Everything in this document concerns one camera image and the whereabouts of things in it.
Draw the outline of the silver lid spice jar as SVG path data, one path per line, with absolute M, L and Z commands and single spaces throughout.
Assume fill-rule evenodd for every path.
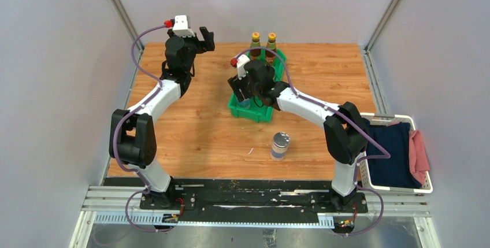
M 242 108 L 242 109 L 249 109 L 250 108 L 250 99 L 244 99 L 243 101 L 239 102 L 237 101 L 236 102 L 236 105 L 239 107 L 239 108 Z

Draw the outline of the green plastic triple bin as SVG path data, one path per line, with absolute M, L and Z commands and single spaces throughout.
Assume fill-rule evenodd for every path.
M 284 60 L 284 62 L 287 61 L 287 57 L 284 55 L 284 53 L 280 50 L 277 49 L 277 54 L 279 55 L 278 57 L 275 58 L 274 64 L 273 64 L 273 81 L 274 82 L 279 82 L 283 78 L 283 73 L 284 73 L 284 65 L 281 63 L 280 58 Z M 235 95 L 231 94 L 231 97 L 228 102 L 228 108 L 231 112 L 231 115 L 235 118 L 243 118 L 243 119 L 249 119 L 252 120 L 256 123 L 269 123 L 271 122 L 272 115 L 273 115 L 273 109 L 267 106 L 263 106 L 262 102 L 258 99 L 255 98 L 253 100 L 250 98 L 250 108 L 249 109 L 242 109 L 239 108 L 236 105 L 237 99 Z

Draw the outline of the yellow cap sauce bottle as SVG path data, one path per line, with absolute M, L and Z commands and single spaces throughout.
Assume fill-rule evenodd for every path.
M 252 34 L 252 40 L 251 40 L 251 43 L 250 43 L 251 50 L 249 51 L 249 58 L 250 58 L 250 60 L 260 59 L 261 49 L 259 49 L 259 47 L 261 47 L 260 33 L 259 32 L 253 32 L 253 34 Z
M 265 51 L 265 61 L 268 65 L 273 66 L 275 61 L 276 47 L 276 34 L 274 32 L 269 33 L 268 42 L 266 44 L 267 50 Z

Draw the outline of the silver lid blue label jar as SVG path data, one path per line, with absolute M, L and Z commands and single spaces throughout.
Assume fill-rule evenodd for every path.
M 286 152 L 291 143 L 290 136 L 285 132 L 278 132 L 273 136 L 270 157 L 273 161 L 285 159 Z

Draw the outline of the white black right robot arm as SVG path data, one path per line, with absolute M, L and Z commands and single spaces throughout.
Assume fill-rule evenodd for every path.
M 274 81 L 275 71 L 260 60 L 232 59 L 237 74 L 228 80 L 238 101 L 258 98 L 264 106 L 295 114 L 324 130 L 326 146 L 335 160 L 329 189 L 331 207 L 344 212 L 356 193 L 357 161 L 368 145 L 368 130 L 357 107 L 327 103 L 282 81 Z

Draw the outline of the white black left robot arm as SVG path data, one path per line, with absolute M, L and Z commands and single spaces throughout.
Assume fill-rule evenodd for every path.
M 155 124 L 187 92 L 195 76 L 195 57 L 215 49 L 213 32 L 206 27 L 199 30 L 202 39 L 194 32 L 179 36 L 175 26 L 170 28 L 155 87 L 137 104 L 117 109 L 111 116 L 109 155 L 122 170 L 135 172 L 146 186 L 144 194 L 155 197 L 163 209 L 171 209 L 177 202 L 176 182 L 156 159 Z

